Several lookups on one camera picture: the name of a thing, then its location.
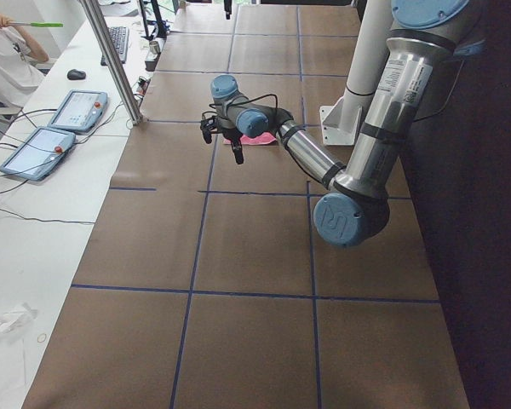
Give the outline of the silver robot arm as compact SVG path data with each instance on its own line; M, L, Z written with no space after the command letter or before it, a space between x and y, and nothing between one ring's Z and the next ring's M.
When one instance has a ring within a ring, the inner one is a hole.
M203 138L223 135L242 164L242 138L272 134L327 191L313 212L319 235L333 245L358 245L388 223L386 183L435 69L481 50L485 7L483 1L369 1L344 94L320 113L323 144L287 110L246 97L230 75L210 85L215 112L201 120Z

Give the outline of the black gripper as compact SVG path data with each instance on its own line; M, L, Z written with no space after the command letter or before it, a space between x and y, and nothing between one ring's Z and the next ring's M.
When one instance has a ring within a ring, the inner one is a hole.
M232 15L232 0L224 0L223 7L224 7L226 19L230 20L231 15ZM239 131L237 128L224 128L223 129L223 137L231 143L231 149L232 149L236 164L244 163L243 147L242 147L242 143L241 143L242 136L243 136L243 133L241 131Z

